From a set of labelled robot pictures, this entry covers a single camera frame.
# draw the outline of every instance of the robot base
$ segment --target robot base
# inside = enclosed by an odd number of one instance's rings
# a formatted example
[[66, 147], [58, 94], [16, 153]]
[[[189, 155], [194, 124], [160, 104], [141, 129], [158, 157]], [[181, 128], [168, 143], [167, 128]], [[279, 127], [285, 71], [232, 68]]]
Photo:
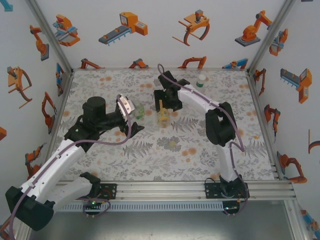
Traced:
[[41, 55], [40, 57], [41, 61], [44, 61], [49, 58], [49, 44], [47, 43], [45, 46], [46, 46], [46, 53], [45, 55]]
[[[225, 182], [206, 182], [204, 187], [206, 199], [244, 199], [246, 197], [246, 188], [239, 178], [227, 185]], [[226, 194], [223, 193], [222, 188], [227, 190]]]
[[236, 38], [235, 39], [235, 41], [238, 43], [238, 44], [240, 44], [241, 46], [244, 46], [244, 47], [246, 47], [246, 46], [249, 46], [249, 45], [252, 45], [252, 44], [255, 44], [255, 43], [257, 43], [257, 42], [260, 42], [260, 38], [258, 38], [258, 37], [256, 37], [254, 40], [252, 40], [252, 41], [243, 41], [242, 40], [242, 36], [240, 36], [240, 37], [238, 37], [238, 38]]

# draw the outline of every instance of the robot arm wallpaper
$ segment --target robot arm wallpaper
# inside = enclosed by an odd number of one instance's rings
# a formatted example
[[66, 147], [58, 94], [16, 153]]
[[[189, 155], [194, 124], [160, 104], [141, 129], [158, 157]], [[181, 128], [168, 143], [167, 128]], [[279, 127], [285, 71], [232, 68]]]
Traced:
[[[55, 76], [59, 58], [26, 2], [9, 3], [13, 10], [0, 13], [0, 225], [10, 216], [4, 204], [8, 188], [20, 186], [44, 163], [52, 137], [48, 128], [54, 125], [51, 117], [62, 102]], [[66, 81], [63, 74], [60, 71], [62, 86]], [[46, 116], [42, 111], [45, 93], [50, 98]]]
[[221, 68], [243, 59], [250, 65], [284, 0], [38, 2], [73, 68], [84, 58], [106, 68], [138, 59], [177, 68], [203, 56], [206, 68]]
[[[265, 90], [260, 95], [282, 173], [292, 182], [302, 209], [320, 221], [319, 1], [296, 1], [262, 58]], [[281, 52], [272, 48], [284, 43]], [[259, 92], [262, 81], [256, 81]]]

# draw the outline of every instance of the patterned mat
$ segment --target patterned mat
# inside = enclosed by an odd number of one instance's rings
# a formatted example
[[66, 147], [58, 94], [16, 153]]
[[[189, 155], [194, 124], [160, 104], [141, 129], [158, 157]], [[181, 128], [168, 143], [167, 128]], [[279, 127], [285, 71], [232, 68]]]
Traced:
[[[175, 69], [177, 80], [188, 80], [195, 86], [198, 70]], [[265, 142], [244, 71], [202, 71], [207, 76], [204, 93], [214, 101], [229, 102], [245, 145], [245, 153], [234, 148], [239, 173], [245, 180], [273, 180]], [[76, 179], [90, 172], [103, 181], [197, 181], [217, 179], [220, 163], [215, 146], [205, 131], [205, 116], [188, 106], [170, 113], [170, 125], [160, 128], [153, 97], [154, 89], [162, 89], [156, 69], [76, 71], [54, 150], [68, 129], [83, 114], [82, 105], [93, 96], [106, 100], [106, 112], [113, 112], [116, 96], [124, 94], [133, 102], [144, 104], [145, 116], [131, 119], [145, 129], [126, 144], [105, 146], [94, 144], [62, 178]], [[104, 133], [101, 141], [120, 142], [125, 135], [114, 128]]]

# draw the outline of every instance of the yellow object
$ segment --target yellow object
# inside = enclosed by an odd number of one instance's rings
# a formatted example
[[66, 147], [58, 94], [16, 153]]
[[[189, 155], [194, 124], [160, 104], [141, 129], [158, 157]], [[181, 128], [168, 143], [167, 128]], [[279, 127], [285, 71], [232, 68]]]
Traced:
[[170, 116], [168, 109], [162, 105], [162, 100], [159, 100], [160, 111], [158, 112], [158, 125], [162, 128], [166, 128], [170, 125]]

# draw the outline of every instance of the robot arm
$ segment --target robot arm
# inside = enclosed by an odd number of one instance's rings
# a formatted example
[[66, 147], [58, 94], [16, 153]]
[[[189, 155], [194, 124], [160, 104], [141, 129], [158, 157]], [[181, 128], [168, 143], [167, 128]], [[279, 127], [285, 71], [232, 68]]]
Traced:
[[[189, 89], [192, 89], [194, 92], [198, 92], [191, 84], [187, 84], [185, 86], [188, 87]], [[199, 96], [183, 88], [178, 91], [178, 98], [181, 102], [186, 103], [189, 106], [192, 106], [201, 115], [205, 115], [205, 124], [207, 129], [206, 134], [211, 142], [214, 141], [215, 143], [217, 143], [215, 140], [213, 140], [213, 137], [212, 137], [212, 135], [214, 134], [212, 132], [213, 129], [209, 127], [209, 125], [211, 125], [213, 122], [217, 123], [216, 121], [218, 120], [218, 118], [215, 118], [218, 116], [215, 112], [215, 110], [217, 109], [214, 106], [210, 105], [209, 103], [205, 102]], [[212, 102], [216, 105], [220, 105], [220, 103], [217, 101], [212, 101]], [[235, 136], [231, 136], [231, 137], [233, 138], [230, 139], [229, 141], [232, 141], [235, 138]], [[223, 144], [215, 145], [216, 151], [218, 153], [219, 160], [220, 160], [220, 175], [227, 182], [231, 182], [237, 178], [237, 175], [233, 169], [232, 162], [231, 162], [229, 141], [225, 142], [224, 146], [222, 146]]]
[[182, 109], [183, 104], [186, 103], [197, 109], [200, 114], [205, 115], [206, 135], [210, 142], [216, 146], [220, 160], [221, 191], [226, 198], [233, 197], [239, 189], [243, 188], [242, 179], [239, 179], [235, 172], [237, 168], [236, 163], [233, 165], [230, 154], [230, 143], [235, 139], [236, 134], [227, 115], [210, 103], [224, 109], [235, 122], [230, 104], [227, 102], [219, 103], [213, 100], [210, 100], [208, 103], [195, 94], [199, 92], [187, 80], [181, 79], [177, 81], [169, 71], [163, 74], [173, 82], [191, 91], [167, 81], [160, 75], [158, 79], [164, 90], [154, 91], [156, 110], [159, 111], [159, 100], [162, 100], [163, 107], [166, 109], [177, 111]]
[[126, 97], [121, 96], [119, 100], [126, 107], [126, 111], [117, 101], [115, 111], [106, 114], [106, 102], [102, 97], [97, 96], [89, 98], [83, 104], [83, 115], [69, 129], [64, 136], [65, 140], [49, 160], [20, 188], [12, 186], [6, 192], [5, 197], [11, 213], [19, 202], [15, 216], [33, 230], [38, 231], [45, 227], [55, 211], [65, 204], [83, 196], [94, 198], [99, 195], [100, 179], [88, 172], [61, 188], [54, 188], [66, 171], [94, 144], [87, 142], [88, 140], [97, 141], [102, 132], [115, 127], [119, 127], [127, 138], [133, 137], [144, 129], [143, 126], [138, 126], [134, 122], [129, 136], [126, 112], [130, 114], [135, 108]]

